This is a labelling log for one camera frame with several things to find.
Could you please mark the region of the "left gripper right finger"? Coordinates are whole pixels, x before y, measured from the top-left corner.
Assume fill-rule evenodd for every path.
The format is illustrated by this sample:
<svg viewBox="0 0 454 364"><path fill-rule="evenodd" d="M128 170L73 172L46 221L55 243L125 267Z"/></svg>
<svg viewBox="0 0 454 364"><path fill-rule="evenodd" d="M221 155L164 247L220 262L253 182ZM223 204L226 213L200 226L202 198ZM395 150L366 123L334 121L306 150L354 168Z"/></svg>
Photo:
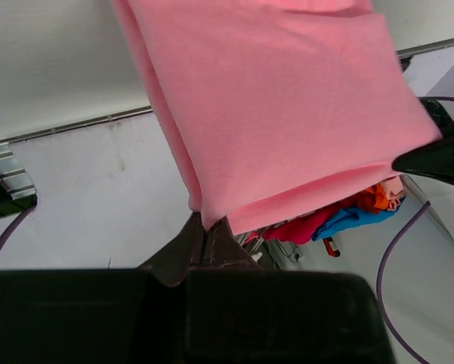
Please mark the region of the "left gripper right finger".
<svg viewBox="0 0 454 364"><path fill-rule="evenodd" d="M209 268L261 270L261 266L235 240L226 217L206 233L202 266Z"/></svg>

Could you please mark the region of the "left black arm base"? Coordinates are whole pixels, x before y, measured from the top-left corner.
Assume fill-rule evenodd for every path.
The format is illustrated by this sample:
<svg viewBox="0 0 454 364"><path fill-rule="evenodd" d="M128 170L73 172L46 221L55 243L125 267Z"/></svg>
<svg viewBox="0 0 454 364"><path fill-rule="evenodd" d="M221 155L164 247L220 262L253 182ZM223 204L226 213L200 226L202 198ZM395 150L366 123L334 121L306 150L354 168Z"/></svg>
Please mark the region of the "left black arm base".
<svg viewBox="0 0 454 364"><path fill-rule="evenodd" d="M0 219L37 203L37 190L8 143L0 143Z"/></svg>

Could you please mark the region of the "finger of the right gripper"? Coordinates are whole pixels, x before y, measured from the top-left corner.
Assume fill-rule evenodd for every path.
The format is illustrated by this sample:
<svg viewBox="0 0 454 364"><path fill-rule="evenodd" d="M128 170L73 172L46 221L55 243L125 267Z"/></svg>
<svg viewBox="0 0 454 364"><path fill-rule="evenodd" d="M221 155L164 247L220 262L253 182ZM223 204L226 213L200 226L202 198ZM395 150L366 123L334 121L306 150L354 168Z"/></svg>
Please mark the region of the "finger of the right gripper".
<svg viewBox="0 0 454 364"><path fill-rule="evenodd" d="M392 169L454 186L454 122L443 129L442 139L397 157Z"/></svg>

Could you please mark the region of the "pink t shirt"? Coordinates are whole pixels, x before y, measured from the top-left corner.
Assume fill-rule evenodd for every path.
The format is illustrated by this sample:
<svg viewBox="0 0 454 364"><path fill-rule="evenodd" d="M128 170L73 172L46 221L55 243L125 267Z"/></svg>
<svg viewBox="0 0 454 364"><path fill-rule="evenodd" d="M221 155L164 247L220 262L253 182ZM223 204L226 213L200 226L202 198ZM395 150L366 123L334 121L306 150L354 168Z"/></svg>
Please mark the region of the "pink t shirt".
<svg viewBox="0 0 454 364"><path fill-rule="evenodd" d="M370 1L115 1L205 228L239 234L394 175L440 131Z"/></svg>

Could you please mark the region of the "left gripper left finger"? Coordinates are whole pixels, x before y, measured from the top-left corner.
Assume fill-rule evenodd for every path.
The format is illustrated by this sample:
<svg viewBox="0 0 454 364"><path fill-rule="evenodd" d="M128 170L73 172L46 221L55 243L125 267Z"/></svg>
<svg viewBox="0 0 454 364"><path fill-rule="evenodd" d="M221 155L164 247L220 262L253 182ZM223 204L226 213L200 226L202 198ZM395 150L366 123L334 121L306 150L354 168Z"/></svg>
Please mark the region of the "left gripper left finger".
<svg viewBox="0 0 454 364"><path fill-rule="evenodd" d="M201 215L194 212L169 243L141 264L165 287L176 287L185 279L191 265L199 262L205 229Z"/></svg>

